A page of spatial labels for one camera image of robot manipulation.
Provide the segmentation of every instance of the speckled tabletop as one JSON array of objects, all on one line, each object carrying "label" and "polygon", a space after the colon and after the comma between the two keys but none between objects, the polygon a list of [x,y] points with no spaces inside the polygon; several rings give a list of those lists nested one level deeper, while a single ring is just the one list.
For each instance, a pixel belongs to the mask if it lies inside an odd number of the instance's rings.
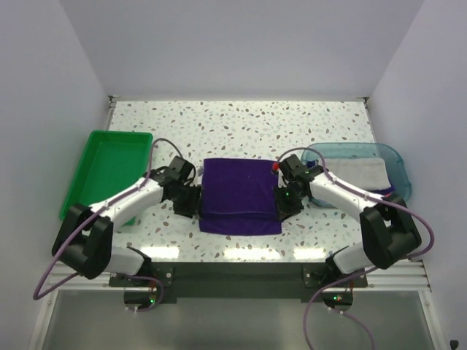
[{"label": "speckled tabletop", "polygon": [[[275,159],[316,142],[374,142],[363,102],[119,101],[109,129],[168,138],[197,167],[204,158]],[[153,167],[167,165],[173,155],[160,143]],[[282,234],[256,237],[202,233],[197,220],[175,215],[165,202],[122,227],[113,244],[132,245],[155,261],[319,262],[360,240],[355,220],[308,202],[282,224]]]}]

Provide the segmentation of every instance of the green plastic bin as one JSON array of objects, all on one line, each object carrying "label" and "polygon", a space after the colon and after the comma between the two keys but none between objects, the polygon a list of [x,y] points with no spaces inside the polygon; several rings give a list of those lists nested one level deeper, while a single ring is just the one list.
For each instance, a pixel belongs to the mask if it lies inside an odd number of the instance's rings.
[{"label": "green plastic bin", "polygon": [[[146,171],[153,135],[93,131],[60,211],[63,220],[76,203],[89,206],[131,186]],[[134,218],[127,225],[134,224]]]}]

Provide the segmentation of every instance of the white towel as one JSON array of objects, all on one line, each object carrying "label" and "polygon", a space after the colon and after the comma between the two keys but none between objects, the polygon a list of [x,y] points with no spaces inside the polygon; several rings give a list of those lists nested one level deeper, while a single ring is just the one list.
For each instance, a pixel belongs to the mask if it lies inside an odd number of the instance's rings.
[{"label": "white towel", "polygon": [[382,158],[326,158],[326,168],[340,179],[361,189],[374,191],[391,187]]}]

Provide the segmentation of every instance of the purple cloth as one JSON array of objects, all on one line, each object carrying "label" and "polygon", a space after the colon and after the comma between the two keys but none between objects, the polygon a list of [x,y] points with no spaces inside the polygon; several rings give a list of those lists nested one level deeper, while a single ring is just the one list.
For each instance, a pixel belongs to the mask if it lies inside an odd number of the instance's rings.
[{"label": "purple cloth", "polygon": [[204,160],[199,228],[225,235],[259,236],[282,232],[273,188],[272,160]]}]

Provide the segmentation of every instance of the blue tray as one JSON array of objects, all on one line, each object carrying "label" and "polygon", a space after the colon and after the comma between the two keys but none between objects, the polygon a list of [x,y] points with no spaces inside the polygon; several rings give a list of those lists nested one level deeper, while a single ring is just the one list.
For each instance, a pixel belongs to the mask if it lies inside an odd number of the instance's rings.
[{"label": "blue tray", "polygon": [[[325,158],[382,158],[386,163],[387,177],[395,192],[406,202],[412,195],[412,185],[407,177],[404,161],[401,155],[386,144],[373,144],[364,142],[329,142],[312,144],[313,149],[321,152]],[[301,155],[303,164],[312,166],[318,156],[310,151]],[[318,206],[332,207],[330,204],[313,200]]]}]

